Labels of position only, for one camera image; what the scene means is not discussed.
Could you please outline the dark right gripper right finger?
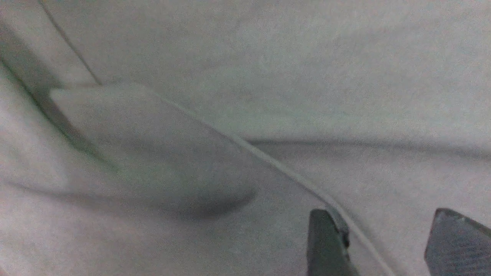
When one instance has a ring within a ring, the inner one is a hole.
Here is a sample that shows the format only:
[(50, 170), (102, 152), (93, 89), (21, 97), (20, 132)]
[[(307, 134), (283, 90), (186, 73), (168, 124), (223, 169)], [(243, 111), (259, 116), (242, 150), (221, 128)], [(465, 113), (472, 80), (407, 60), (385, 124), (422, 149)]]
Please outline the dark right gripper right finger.
[(431, 276), (489, 276), (491, 230), (452, 209), (438, 208), (424, 260)]

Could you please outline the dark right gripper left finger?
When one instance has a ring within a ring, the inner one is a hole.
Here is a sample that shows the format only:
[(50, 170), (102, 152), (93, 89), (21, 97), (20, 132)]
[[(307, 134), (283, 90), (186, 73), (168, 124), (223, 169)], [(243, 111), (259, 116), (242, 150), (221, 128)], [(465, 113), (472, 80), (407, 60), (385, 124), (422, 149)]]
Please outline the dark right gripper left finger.
[(358, 276), (349, 257), (349, 241), (323, 209), (309, 213), (307, 238), (308, 276)]

